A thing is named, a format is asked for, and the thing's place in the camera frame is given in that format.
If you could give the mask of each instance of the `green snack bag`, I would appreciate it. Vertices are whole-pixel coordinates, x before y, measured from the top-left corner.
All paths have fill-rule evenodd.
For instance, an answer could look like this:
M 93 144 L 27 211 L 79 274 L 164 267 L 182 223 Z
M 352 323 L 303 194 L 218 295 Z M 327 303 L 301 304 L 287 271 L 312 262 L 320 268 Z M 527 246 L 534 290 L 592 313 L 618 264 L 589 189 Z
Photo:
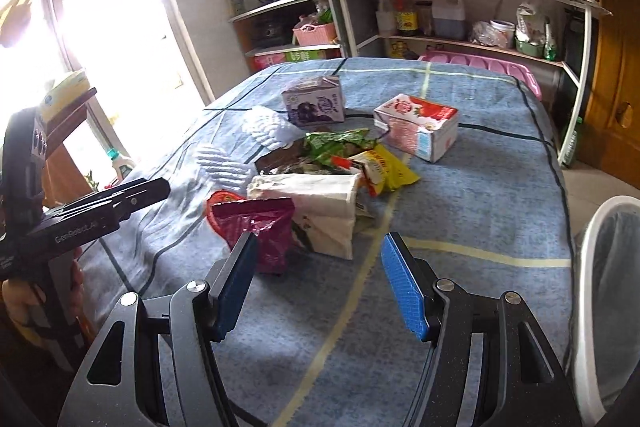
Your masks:
M 332 166 L 331 156 L 348 158 L 362 151 L 373 149 L 375 140 L 367 139 L 369 129 L 353 129 L 344 132 L 310 132 L 305 137 L 305 151 L 313 161 Z

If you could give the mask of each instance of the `blue gripper pad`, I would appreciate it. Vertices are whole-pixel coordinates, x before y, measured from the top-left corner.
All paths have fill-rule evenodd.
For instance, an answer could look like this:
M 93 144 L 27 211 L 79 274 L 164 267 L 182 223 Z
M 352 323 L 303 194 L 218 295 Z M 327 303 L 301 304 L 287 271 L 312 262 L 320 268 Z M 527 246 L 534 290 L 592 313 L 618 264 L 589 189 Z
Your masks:
M 429 332 L 424 317 L 424 297 L 398 247 L 388 234 L 382 242 L 380 255 L 386 278 L 394 291 L 406 327 L 415 333 L 418 340 L 424 342 Z
M 244 298 L 254 277 L 258 261 L 258 241 L 254 234 L 244 232 L 209 293 L 216 307 L 212 340 L 221 342 L 236 327 Z

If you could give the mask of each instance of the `basket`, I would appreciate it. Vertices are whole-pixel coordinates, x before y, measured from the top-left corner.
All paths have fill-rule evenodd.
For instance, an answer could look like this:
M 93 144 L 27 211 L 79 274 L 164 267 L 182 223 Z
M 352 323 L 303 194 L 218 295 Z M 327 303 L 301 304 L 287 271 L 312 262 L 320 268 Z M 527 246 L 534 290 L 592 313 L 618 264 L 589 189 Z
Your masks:
M 305 24 L 293 30 L 300 46 L 315 46 L 316 44 L 332 44 L 337 38 L 335 24 L 330 22 L 320 26 Z

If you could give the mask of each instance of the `yellow bottle label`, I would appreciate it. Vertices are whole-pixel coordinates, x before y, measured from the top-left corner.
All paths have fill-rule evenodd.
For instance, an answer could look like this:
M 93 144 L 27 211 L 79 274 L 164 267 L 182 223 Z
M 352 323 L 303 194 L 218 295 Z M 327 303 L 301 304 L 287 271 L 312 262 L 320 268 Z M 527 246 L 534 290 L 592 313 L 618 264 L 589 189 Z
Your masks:
M 418 14 L 416 12 L 398 12 L 398 29 L 406 32 L 418 29 Z

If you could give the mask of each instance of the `red and white box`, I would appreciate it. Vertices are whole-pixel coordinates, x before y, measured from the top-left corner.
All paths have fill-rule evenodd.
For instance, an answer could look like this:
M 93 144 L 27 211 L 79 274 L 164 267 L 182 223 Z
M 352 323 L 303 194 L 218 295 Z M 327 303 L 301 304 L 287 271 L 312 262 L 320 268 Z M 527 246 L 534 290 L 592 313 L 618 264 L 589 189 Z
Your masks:
M 458 135 L 456 108 L 399 94 L 373 111 L 374 123 L 387 132 L 389 145 L 435 163 Z

